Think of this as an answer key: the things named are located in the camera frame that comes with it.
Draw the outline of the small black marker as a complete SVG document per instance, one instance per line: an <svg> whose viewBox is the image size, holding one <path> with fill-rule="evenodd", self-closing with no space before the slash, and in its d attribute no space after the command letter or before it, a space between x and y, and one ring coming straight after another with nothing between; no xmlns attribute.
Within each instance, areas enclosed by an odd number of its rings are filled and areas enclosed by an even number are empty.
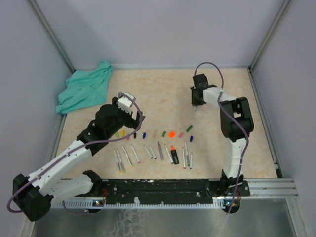
<svg viewBox="0 0 316 237"><path fill-rule="evenodd" d="M150 159L153 159L153 156L150 153L150 151L148 150L148 148L146 147L146 145L144 145L144 149L145 149L146 153L148 154L148 156L150 157Z"/></svg>

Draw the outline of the yellow cap marker pen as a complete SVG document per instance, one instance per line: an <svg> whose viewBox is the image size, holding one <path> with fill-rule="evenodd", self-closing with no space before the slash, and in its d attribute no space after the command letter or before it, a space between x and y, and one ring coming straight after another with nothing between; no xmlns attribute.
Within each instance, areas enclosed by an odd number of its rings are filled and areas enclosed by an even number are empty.
<svg viewBox="0 0 316 237"><path fill-rule="evenodd" d="M131 159L130 159L130 157L129 157L129 155L128 155L128 152L127 152L126 148L125 148L123 145L122 145L122 149L123 149L123 152L124 152L124 154L125 154L125 156L126 156L126 158L127 158L127 160L128 160L129 165L130 165L131 167L133 167L133 163L132 163L132 161L131 161Z"/></svg>

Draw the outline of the orange highlighter cap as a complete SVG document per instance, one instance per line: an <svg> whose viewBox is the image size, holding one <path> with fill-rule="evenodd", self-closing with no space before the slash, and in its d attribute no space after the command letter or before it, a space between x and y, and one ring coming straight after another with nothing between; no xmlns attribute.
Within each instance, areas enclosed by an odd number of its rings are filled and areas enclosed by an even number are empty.
<svg viewBox="0 0 316 237"><path fill-rule="evenodd" d="M168 136L169 136L170 138L173 138L175 135L176 135L176 133L175 133L174 131L171 131Z"/></svg>

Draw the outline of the purple cap pen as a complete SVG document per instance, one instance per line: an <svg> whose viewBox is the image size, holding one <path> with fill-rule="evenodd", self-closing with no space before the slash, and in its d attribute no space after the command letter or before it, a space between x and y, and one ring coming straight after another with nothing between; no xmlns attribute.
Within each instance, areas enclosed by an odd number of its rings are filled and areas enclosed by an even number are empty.
<svg viewBox="0 0 316 237"><path fill-rule="evenodd" d="M158 150L159 150L159 154L160 154L160 158L161 158L161 160L164 160L162 147L161 147L161 144L160 144L160 142L159 142L159 141L158 141Z"/></svg>

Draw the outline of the black orange highlighter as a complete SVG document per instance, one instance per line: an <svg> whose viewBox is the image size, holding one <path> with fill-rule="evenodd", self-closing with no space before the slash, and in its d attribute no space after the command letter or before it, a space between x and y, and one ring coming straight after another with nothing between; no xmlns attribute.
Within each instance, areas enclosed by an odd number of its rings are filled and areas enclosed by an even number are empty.
<svg viewBox="0 0 316 237"><path fill-rule="evenodd" d="M179 159L178 159L178 155L177 155L177 152L176 152L176 149L174 148L174 146L171 146L171 156L172 156L172 159L173 159L173 163L175 165L179 164Z"/></svg>

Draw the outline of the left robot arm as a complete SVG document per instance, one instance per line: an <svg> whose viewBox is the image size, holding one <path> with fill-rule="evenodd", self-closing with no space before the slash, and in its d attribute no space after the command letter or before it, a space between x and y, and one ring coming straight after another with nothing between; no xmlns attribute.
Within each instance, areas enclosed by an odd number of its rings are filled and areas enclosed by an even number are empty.
<svg viewBox="0 0 316 237"><path fill-rule="evenodd" d="M27 176L18 174L13 179L12 197L7 203L7 210L23 213L29 221L34 222L44 217L52 205L68 198L87 193L99 195L103 184L91 170L75 179L61 179L109 143L120 141L112 136L121 128L132 128L134 132L141 128L145 116L135 100L133 95L120 92L112 98L111 104L100 107L95 119L59 156Z"/></svg>

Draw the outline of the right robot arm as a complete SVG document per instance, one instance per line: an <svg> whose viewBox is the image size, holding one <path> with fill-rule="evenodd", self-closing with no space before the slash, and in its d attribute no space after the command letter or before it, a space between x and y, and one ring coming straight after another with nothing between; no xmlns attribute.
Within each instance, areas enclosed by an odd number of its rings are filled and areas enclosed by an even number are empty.
<svg viewBox="0 0 316 237"><path fill-rule="evenodd" d="M230 196L243 183L243 158L249 145L249 135L254 130L250 105L246 97L230 96L222 88L209 85L205 74L194 75L193 82L192 105L213 104L220 110L220 128L228 141L228 150L220 181L211 190L217 195Z"/></svg>

